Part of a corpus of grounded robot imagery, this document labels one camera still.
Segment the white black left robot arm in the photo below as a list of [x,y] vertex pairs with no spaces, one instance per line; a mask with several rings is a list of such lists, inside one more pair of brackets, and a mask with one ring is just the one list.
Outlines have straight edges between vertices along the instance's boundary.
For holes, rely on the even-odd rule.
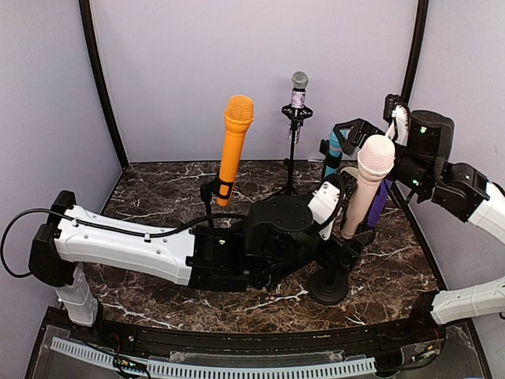
[[331,237],[338,195],[316,191],[310,201],[275,196],[232,215],[228,228],[214,227],[212,214],[163,230],[97,215],[61,192],[32,240],[30,273],[53,287],[70,320],[94,344],[111,338],[99,303],[84,277],[94,263],[159,277],[179,286],[214,292],[272,290],[287,276],[316,261],[312,295],[333,305],[346,297],[347,275],[375,235],[364,231],[340,242]]

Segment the pink microphone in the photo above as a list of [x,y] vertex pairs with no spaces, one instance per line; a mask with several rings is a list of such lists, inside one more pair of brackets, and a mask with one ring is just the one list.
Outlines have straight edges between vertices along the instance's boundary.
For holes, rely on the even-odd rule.
[[342,237],[351,239],[365,216],[383,179],[390,173],[395,162],[395,145],[379,134],[368,137],[357,154],[357,188],[350,198]]

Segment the orange microphone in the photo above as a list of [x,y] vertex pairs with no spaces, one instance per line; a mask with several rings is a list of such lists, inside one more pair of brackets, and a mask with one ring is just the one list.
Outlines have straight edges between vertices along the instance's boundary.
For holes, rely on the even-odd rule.
[[220,196],[217,204],[226,207],[230,203],[231,190],[238,172],[241,152],[245,142],[245,135],[254,119],[254,102],[243,95],[232,96],[224,111],[225,139],[223,153],[219,168],[219,179],[221,182],[230,183],[230,186],[221,185],[219,187]]

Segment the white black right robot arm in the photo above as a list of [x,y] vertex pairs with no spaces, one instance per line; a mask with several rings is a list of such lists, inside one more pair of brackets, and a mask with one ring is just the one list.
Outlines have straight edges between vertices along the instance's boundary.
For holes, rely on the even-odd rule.
[[[350,198],[342,236],[351,239],[371,213],[380,184],[388,179],[410,188],[418,202],[431,201],[464,223],[504,240],[504,191],[468,163],[450,163],[455,124],[434,111],[392,116],[386,132],[357,118],[338,123],[334,133],[343,154],[357,155],[357,188]],[[437,325],[497,313],[504,315],[504,279],[419,296],[402,326],[411,343]]]

